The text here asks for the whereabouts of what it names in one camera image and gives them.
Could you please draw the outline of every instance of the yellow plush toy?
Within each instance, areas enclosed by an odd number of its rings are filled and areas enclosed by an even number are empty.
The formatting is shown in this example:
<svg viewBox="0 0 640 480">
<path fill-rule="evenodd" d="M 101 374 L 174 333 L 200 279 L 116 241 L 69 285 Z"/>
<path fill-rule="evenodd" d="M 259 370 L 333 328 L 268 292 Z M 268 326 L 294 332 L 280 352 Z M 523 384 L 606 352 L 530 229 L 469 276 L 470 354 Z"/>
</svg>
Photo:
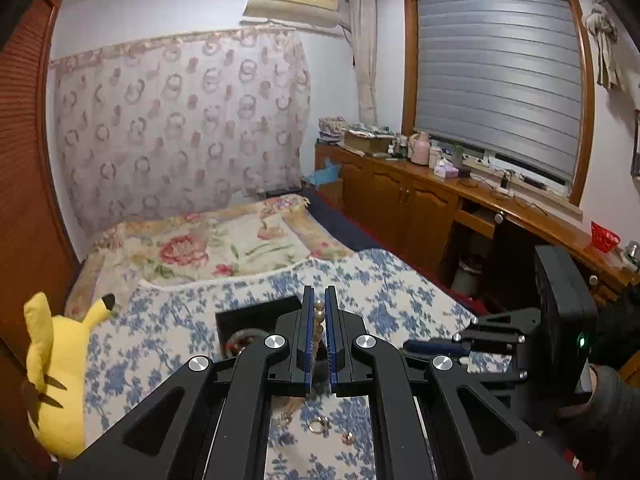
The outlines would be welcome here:
<svg viewBox="0 0 640 480">
<path fill-rule="evenodd" d="M 51 454 L 75 458 L 84 450 L 83 395 L 86 350 L 91 330 L 106 320 L 113 294 L 96 301 L 84 320 L 51 317 L 49 302 L 37 293 L 24 305 L 31 337 L 27 381 L 22 396 L 36 440 Z"/>
</svg>

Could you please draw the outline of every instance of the stack of fabric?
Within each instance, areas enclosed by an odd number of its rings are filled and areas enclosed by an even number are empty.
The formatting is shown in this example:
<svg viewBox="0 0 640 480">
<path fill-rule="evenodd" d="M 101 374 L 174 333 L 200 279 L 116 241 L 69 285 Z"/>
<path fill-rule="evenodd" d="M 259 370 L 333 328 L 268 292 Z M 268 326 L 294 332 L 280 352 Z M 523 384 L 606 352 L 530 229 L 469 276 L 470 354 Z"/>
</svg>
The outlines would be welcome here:
<svg viewBox="0 0 640 480">
<path fill-rule="evenodd" d="M 320 129 L 318 144 L 338 144 L 344 129 L 348 126 L 349 124 L 342 117 L 324 117 L 318 119 L 318 127 Z"/>
</svg>

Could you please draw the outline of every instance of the floral quilt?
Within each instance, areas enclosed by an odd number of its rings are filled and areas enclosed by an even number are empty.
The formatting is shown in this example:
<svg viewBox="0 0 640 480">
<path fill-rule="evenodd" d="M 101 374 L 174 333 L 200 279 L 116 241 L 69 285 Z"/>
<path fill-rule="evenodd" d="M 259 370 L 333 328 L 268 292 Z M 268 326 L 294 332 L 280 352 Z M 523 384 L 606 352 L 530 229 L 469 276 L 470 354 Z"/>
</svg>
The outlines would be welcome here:
<svg viewBox="0 0 640 480">
<path fill-rule="evenodd" d="M 84 387 L 85 436 L 95 441 L 190 356 L 220 359 L 214 313 L 296 295 L 305 285 L 316 296 L 335 285 L 342 308 L 360 314 L 367 331 L 401 346 L 408 338 L 450 337 L 471 314 L 404 262 L 383 250 L 366 250 L 328 262 L 309 257 L 288 269 L 247 278 L 183 286 L 140 283 L 129 309 L 102 323 L 90 338 Z M 503 369 L 505 357 L 472 355 L 475 369 Z M 316 388 L 280 423 L 274 400 L 266 480 L 372 480 L 375 461 L 366 397 L 338 399 Z M 308 423 L 329 418 L 324 434 Z M 353 433 L 348 446 L 343 434 Z"/>
<path fill-rule="evenodd" d="M 126 308 L 141 279 L 178 285 L 281 269 L 309 255 L 335 260 L 353 254 L 307 205 L 306 198 L 289 194 L 215 212 L 121 222 L 93 245 L 65 315 L 81 320 L 109 293 Z"/>
</svg>

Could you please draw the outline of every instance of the green led light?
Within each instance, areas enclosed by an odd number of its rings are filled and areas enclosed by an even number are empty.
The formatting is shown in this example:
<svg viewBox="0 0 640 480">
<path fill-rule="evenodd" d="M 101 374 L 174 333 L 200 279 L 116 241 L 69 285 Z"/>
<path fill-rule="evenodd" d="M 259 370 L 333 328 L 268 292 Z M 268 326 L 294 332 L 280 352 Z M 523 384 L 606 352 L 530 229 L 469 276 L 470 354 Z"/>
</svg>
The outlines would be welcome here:
<svg viewBox="0 0 640 480">
<path fill-rule="evenodd" d="M 584 333 L 580 333 L 577 339 L 578 348 L 580 349 L 584 348 L 585 346 L 587 346 L 587 342 L 588 342 L 587 335 Z"/>
</svg>

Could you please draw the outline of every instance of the sheer curtain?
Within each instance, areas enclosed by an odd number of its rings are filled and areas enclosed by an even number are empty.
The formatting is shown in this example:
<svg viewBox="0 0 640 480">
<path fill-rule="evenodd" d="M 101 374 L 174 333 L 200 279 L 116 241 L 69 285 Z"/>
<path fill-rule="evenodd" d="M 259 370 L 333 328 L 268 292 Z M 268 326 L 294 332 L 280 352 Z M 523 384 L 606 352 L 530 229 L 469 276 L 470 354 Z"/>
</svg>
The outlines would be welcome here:
<svg viewBox="0 0 640 480">
<path fill-rule="evenodd" d="M 349 0 L 351 47 L 356 65 L 360 122 L 378 124 L 376 113 L 376 0 Z"/>
<path fill-rule="evenodd" d="M 293 31 L 172 36 L 55 65 L 56 140 L 89 236 L 300 183 L 310 78 Z"/>
</svg>

